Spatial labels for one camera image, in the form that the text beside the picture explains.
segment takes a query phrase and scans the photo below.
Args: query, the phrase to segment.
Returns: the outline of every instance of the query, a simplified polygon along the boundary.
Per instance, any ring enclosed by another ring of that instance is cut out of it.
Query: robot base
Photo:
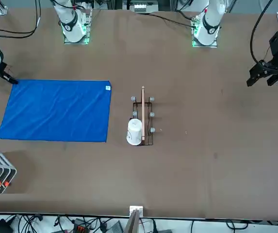
[[[77,42],[71,42],[67,39],[67,37],[64,34],[64,44],[65,45],[73,45],[73,44],[74,45],[88,45],[89,44],[93,9],[90,4],[88,4],[88,5],[82,4],[81,6],[83,6],[85,9],[89,10],[88,13],[87,13],[87,11],[85,13],[79,12],[80,13],[79,17],[81,18],[81,23],[78,26],[81,30],[81,33],[84,36]]]
[[[86,31],[86,35],[83,36],[83,38],[75,43],[70,42],[65,36],[64,36],[64,43],[65,45],[88,45],[89,39],[90,39],[90,26],[84,26],[83,31]]]
[[[196,26],[196,28],[192,28],[192,47],[193,48],[217,48],[217,38],[216,40],[210,44],[210,45],[202,45],[195,37],[194,35],[197,33],[197,28],[200,25],[200,21],[198,18],[194,18],[192,21],[192,26]]]

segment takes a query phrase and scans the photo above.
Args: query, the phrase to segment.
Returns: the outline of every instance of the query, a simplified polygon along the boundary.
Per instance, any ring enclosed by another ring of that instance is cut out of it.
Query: blue cloth
[[[110,102],[109,81],[19,80],[0,139],[106,142]]]

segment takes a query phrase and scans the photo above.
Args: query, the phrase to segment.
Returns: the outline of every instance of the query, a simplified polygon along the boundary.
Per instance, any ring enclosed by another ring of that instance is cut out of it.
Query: floor
[[[0,215],[0,219],[7,219],[9,218],[9,215]],[[20,216],[16,217],[13,223],[11,224],[11,227],[14,230],[14,233],[18,233],[18,222],[19,222]],[[42,221],[36,220],[33,224],[34,229],[37,231],[37,233],[62,233],[60,232],[60,226],[54,227],[54,222],[56,220],[56,216],[44,216]],[[101,218],[101,221],[106,221],[108,218]],[[112,227],[116,222],[120,221],[121,226],[123,229],[125,229],[127,224],[127,219],[124,218],[114,218],[107,223],[107,228],[109,229]],[[226,223],[223,222],[201,222],[201,221],[195,221],[193,223],[193,229],[191,231],[191,225],[192,221],[187,220],[164,220],[164,219],[156,219],[156,227],[157,230],[164,231],[164,230],[172,230],[173,233],[211,233],[211,232],[222,232],[222,233],[231,233],[233,232],[231,229],[229,229],[226,226]],[[26,221],[22,219],[20,223],[20,231],[22,230],[23,226],[25,225]],[[142,223],[144,225],[144,228],[142,227],[142,224],[139,225],[139,231],[138,233],[149,233],[153,231],[153,224],[151,219],[142,219]],[[60,224],[63,230],[71,231],[73,229],[73,224],[67,220],[65,217],[60,218]],[[241,223],[235,223],[236,228],[243,228],[245,227],[245,224]],[[261,225],[261,224],[249,224],[248,227],[240,231],[241,233],[278,233],[278,226],[272,226],[272,225]]]

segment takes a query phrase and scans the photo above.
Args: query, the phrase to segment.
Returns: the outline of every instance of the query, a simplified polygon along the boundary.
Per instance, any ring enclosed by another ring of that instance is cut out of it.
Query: wooden stick
[[[142,103],[142,143],[144,143],[144,140],[145,140],[144,86],[142,86],[142,88],[141,88],[141,93],[142,93],[142,99],[141,99],[141,103]]]

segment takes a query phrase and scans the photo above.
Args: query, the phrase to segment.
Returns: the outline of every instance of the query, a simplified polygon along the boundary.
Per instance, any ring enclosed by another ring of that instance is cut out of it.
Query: brown table
[[[187,23],[177,13],[163,16]],[[0,211],[278,219],[278,85],[246,86],[249,38],[258,15],[226,14],[217,49],[191,47],[190,30],[152,16],[100,11],[91,43],[63,44],[53,9],[28,39],[2,39],[19,79],[110,80],[107,143],[0,140],[16,165]],[[0,28],[29,30],[32,9],[10,9]],[[278,30],[264,16],[261,59]],[[126,141],[132,95],[154,96],[154,145]],[[0,80],[0,123],[10,93]]]

